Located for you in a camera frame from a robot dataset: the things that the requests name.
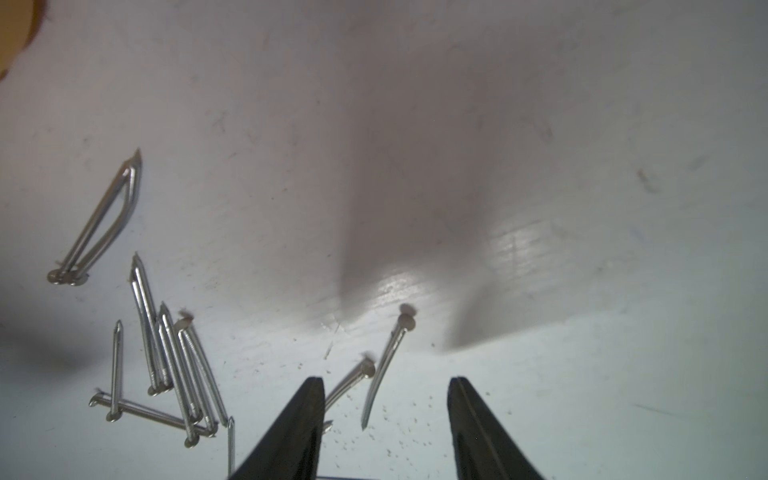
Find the steel nail long diagonal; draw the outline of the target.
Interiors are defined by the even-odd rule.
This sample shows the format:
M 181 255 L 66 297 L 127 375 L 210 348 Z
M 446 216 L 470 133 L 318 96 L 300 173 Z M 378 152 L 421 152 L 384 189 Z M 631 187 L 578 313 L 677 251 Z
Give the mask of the steel nail long diagonal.
M 397 323 L 391 332 L 390 339 L 386 344 L 382 357 L 378 366 L 376 367 L 376 373 L 374 374 L 371 385 L 368 389 L 365 403 L 361 416 L 361 429 L 365 431 L 369 425 L 370 416 L 373 410 L 375 399 L 380 386 L 383 382 L 383 378 L 389 369 L 389 366 L 393 360 L 393 357 L 402 343 L 405 335 L 414 330 L 416 326 L 415 318 L 412 314 L 401 313 L 397 319 Z

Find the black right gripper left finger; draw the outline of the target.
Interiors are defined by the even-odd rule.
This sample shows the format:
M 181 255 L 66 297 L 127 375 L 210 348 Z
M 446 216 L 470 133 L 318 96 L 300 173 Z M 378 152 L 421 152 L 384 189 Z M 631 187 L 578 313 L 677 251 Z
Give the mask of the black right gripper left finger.
M 231 479 L 315 479 L 324 417 L 324 382 L 308 377 Z

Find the steel nail pile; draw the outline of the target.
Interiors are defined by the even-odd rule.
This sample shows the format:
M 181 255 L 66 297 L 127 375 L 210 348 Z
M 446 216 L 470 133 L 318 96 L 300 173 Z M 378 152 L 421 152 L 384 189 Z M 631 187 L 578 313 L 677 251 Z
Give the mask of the steel nail pile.
M 54 285 L 81 286 L 90 270 L 127 227 L 139 200 L 143 170 L 140 150 L 122 162 L 64 260 L 47 274 Z M 167 414 L 127 400 L 123 395 L 124 327 L 113 333 L 111 384 L 90 404 L 109 408 L 107 420 L 129 414 L 185 432 L 184 445 L 196 446 L 223 428 L 227 435 L 227 475 L 236 470 L 235 420 L 227 413 L 210 363 L 190 317 L 174 321 L 168 307 L 154 301 L 141 256 L 131 260 L 129 284 L 136 305 L 149 377 L 148 395 L 175 393 L 180 413 Z

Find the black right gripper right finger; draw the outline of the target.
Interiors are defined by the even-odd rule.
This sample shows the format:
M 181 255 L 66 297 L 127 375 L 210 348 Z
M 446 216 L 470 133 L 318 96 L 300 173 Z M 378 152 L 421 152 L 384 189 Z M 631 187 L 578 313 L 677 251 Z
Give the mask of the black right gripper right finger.
M 458 479 L 543 479 L 466 377 L 450 380 L 447 410 Z

